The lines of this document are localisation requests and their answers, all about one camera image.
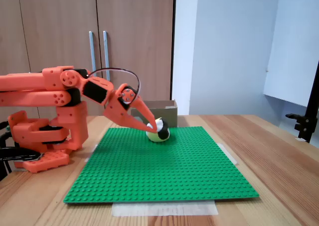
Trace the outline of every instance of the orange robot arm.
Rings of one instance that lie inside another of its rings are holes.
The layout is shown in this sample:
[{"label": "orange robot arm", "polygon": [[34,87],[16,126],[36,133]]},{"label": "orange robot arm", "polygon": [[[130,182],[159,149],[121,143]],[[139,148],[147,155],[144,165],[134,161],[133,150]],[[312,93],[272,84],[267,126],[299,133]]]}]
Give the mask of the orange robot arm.
[{"label": "orange robot arm", "polygon": [[[113,84],[100,77],[87,77],[85,69],[73,66],[45,68],[41,73],[0,76],[0,106],[68,106],[74,100],[71,89],[100,105],[106,105],[104,116],[114,123],[155,133],[155,118],[141,97],[127,84],[114,90]],[[153,128],[128,114],[134,107]]]}]

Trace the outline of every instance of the cabinet handle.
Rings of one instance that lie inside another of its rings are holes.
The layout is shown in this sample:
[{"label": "cabinet handle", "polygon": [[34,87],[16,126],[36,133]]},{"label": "cabinet handle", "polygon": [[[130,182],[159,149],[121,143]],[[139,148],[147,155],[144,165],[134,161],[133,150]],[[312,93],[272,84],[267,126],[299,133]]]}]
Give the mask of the cabinet handle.
[{"label": "cabinet handle", "polygon": [[93,71],[96,71],[93,32],[89,31],[89,37],[90,37],[90,49],[91,49],[92,72],[93,72]]},{"label": "cabinet handle", "polygon": [[[105,68],[109,68],[109,51],[108,51],[108,36],[107,32],[103,31],[103,42],[104,42],[104,57],[105,57]],[[106,79],[110,81],[110,71],[106,71]]]}]

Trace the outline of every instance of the black wire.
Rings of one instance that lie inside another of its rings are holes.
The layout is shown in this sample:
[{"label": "black wire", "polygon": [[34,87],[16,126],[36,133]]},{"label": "black wire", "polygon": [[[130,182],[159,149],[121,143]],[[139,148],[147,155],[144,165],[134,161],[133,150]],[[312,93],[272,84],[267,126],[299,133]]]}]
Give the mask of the black wire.
[{"label": "black wire", "polygon": [[133,98],[133,100],[132,100],[132,102],[133,102],[133,101],[136,99],[136,97],[138,96],[138,94],[140,93],[140,88],[141,88],[141,82],[140,82],[140,79],[138,78],[138,76],[137,76],[134,72],[132,72],[132,71],[130,71],[130,70],[126,70],[126,69],[122,69],[122,68],[112,68],[112,67],[109,67],[109,68],[97,69],[97,70],[91,72],[91,73],[88,75],[88,77],[91,77],[91,76],[92,76],[93,74],[95,74],[95,73],[98,73],[98,72],[101,72],[101,71],[107,71],[107,70],[123,71],[123,72],[126,72],[126,73],[130,73],[130,74],[132,74],[132,75],[134,75],[134,76],[136,77],[136,79],[138,80],[138,88],[137,88],[136,94],[135,94],[135,96],[134,96],[134,98]]}]

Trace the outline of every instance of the tennis ball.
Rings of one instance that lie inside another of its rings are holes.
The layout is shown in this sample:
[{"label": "tennis ball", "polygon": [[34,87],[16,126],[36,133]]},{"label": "tennis ball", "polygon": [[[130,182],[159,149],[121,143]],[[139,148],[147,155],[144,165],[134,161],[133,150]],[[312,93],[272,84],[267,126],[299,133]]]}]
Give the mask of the tennis ball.
[{"label": "tennis ball", "polygon": [[146,131],[147,137],[153,142],[163,142],[169,139],[170,132],[167,122],[161,117],[155,120],[158,128],[157,133],[151,133]]}]

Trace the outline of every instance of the cabinet door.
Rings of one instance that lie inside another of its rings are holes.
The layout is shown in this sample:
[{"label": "cabinet door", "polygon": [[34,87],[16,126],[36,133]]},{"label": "cabinet door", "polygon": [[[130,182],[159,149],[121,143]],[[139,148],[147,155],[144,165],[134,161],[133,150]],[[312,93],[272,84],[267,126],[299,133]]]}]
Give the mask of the cabinet door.
[{"label": "cabinet door", "polygon": [[[92,71],[89,31],[98,35],[96,0],[20,0],[31,72],[59,65]],[[101,68],[99,39],[94,39],[96,68]],[[103,107],[83,98],[90,115]],[[41,118],[54,118],[54,107],[39,107]]]},{"label": "cabinet door", "polygon": [[[0,73],[30,72],[19,0],[0,0]],[[36,107],[1,107],[0,122],[10,114],[25,110],[29,118],[39,118]]]},{"label": "cabinet door", "polygon": [[[141,80],[144,100],[169,100],[173,0],[97,0],[102,66],[103,31],[108,33],[110,67],[133,71]],[[118,87],[130,75],[110,72]]]}]

